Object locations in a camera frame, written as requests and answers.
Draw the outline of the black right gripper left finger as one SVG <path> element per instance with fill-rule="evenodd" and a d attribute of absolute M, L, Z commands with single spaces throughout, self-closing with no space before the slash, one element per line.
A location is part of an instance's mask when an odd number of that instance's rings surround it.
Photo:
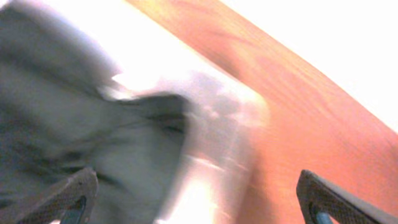
<path fill-rule="evenodd" d="M 86 224 L 98 193 L 96 172 L 87 167 L 1 209 L 5 224 Z"/>

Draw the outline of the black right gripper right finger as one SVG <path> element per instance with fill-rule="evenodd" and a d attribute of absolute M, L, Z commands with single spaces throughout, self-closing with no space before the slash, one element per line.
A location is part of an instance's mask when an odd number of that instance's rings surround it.
<path fill-rule="evenodd" d="M 301 171 L 296 194 L 306 224 L 397 224 L 397 217 L 309 170 Z"/>

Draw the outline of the black garment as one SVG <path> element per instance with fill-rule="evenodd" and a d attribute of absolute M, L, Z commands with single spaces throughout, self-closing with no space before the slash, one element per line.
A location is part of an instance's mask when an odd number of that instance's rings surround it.
<path fill-rule="evenodd" d="M 99 191 L 92 223 L 152 223 L 185 139 L 185 100 L 110 100 L 105 60 L 34 14 L 1 10 L 1 207 L 91 167 Z"/>

